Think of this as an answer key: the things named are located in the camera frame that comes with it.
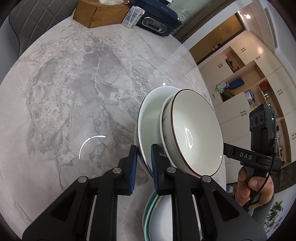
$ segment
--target wooden box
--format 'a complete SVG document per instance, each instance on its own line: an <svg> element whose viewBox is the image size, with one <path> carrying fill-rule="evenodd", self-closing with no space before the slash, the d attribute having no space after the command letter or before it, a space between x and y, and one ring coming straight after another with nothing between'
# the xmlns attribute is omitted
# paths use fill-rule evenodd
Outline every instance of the wooden box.
<svg viewBox="0 0 296 241"><path fill-rule="evenodd" d="M125 5L101 4L98 0L80 0L73 19L88 28L120 24L127 15Z"/></svg>

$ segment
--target cabinet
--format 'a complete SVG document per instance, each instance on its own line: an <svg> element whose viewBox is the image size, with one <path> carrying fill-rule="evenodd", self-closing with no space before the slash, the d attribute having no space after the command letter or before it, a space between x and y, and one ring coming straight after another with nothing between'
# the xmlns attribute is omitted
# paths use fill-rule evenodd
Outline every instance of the cabinet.
<svg viewBox="0 0 296 241"><path fill-rule="evenodd" d="M228 142L228 144L234 145L234 146L238 146L247 150L251 150L251 133L249 133L246 136L243 136L239 139L233 140ZM235 162L236 160L232 159L232 158L228 158L225 156L225 163L232 163Z"/></svg>
<svg viewBox="0 0 296 241"><path fill-rule="evenodd" d="M281 67L281 63L269 50L257 57L255 62L265 76L269 76L271 73Z"/></svg>
<svg viewBox="0 0 296 241"><path fill-rule="evenodd" d="M236 54L240 57L244 64L247 65L267 50L267 47L258 40L252 43L250 46L239 50L238 52L236 52Z"/></svg>
<svg viewBox="0 0 296 241"><path fill-rule="evenodd" d="M296 108L296 89L290 85L276 95L284 116Z"/></svg>
<svg viewBox="0 0 296 241"><path fill-rule="evenodd" d="M212 88L209 89L209 94L214 107L223 103L220 93L218 91L215 91L215 88L216 86L213 86Z"/></svg>
<svg viewBox="0 0 296 241"><path fill-rule="evenodd" d="M250 134L249 112L239 115L220 125L223 141L229 143Z"/></svg>
<svg viewBox="0 0 296 241"><path fill-rule="evenodd" d="M293 110L285 116L285 121L288 128L289 138L296 137L296 110Z"/></svg>
<svg viewBox="0 0 296 241"><path fill-rule="evenodd" d="M250 110L251 107L244 92L215 107L215 113L220 124L247 113Z"/></svg>
<svg viewBox="0 0 296 241"><path fill-rule="evenodd" d="M276 95L292 84L292 80L284 67L280 67L266 78Z"/></svg>
<svg viewBox="0 0 296 241"><path fill-rule="evenodd" d="M247 32L245 35L240 37L238 40L234 41L230 47L234 50L234 52L238 53L242 51L244 48L247 48L252 43L255 43L258 39L251 32Z"/></svg>
<svg viewBox="0 0 296 241"><path fill-rule="evenodd" d="M220 54L213 57L199 68L208 89L216 86L233 74L232 70Z"/></svg>
<svg viewBox="0 0 296 241"><path fill-rule="evenodd" d="M296 161L296 137L290 139L291 144L291 160L292 162Z"/></svg>
<svg viewBox="0 0 296 241"><path fill-rule="evenodd" d="M237 183L239 170L242 168L239 161L228 163L225 165L226 183Z"/></svg>

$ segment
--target device handle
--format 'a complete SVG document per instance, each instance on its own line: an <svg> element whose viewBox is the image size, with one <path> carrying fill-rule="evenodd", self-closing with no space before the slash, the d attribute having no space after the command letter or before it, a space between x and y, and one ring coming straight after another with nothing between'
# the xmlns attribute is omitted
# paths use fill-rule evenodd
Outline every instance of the device handle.
<svg viewBox="0 0 296 241"><path fill-rule="evenodd" d="M260 170L255 170L254 168L251 168L251 167L244 166L244 169L245 169L246 174L247 174L247 178L246 178L247 184L249 183L249 180L252 177L266 177L266 175L267 175L267 172L260 171ZM250 198L254 199L253 202L257 202L259 200L259 198L260 198L260 193L257 196L256 196L256 194L257 194L256 191L251 190ZM252 203L250 203L249 205L246 206L246 210L249 209L250 205L252 205Z"/></svg>

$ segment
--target metal pivot screw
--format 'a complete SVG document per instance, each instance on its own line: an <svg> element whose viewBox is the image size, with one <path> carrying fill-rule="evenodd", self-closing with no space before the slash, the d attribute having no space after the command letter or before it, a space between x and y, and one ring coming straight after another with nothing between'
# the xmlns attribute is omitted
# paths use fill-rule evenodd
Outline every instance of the metal pivot screw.
<svg viewBox="0 0 296 241"><path fill-rule="evenodd" d="M85 177L85 176L78 178L78 182L80 182L80 183L85 183L86 181L87 181L87 177Z"/></svg>
<svg viewBox="0 0 296 241"><path fill-rule="evenodd" d="M114 168L113 173L116 173L116 174L121 173L121 168L120 167Z"/></svg>
<svg viewBox="0 0 296 241"><path fill-rule="evenodd" d="M168 168L167 168L167 171L168 171L169 173L175 173L175 172L176 172L176 168L174 168L174 167L168 167Z"/></svg>
<svg viewBox="0 0 296 241"><path fill-rule="evenodd" d="M202 177L202 180L203 180L205 183L209 183L212 179L211 179L211 177L209 177L209 176L203 176L203 177Z"/></svg>

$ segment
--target marble table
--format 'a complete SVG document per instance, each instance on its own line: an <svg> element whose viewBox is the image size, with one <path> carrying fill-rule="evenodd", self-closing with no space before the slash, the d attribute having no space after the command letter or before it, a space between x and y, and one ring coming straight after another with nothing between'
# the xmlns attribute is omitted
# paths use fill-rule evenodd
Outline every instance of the marble table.
<svg viewBox="0 0 296 241"><path fill-rule="evenodd" d="M163 84L211 103L186 48L138 27L88 29L69 17L22 54L0 85L0 212L19 237L79 176L128 155L140 104ZM224 162L215 179L225 188ZM133 195L118 198L119 241L144 240L152 191L138 165Z"/></svg>

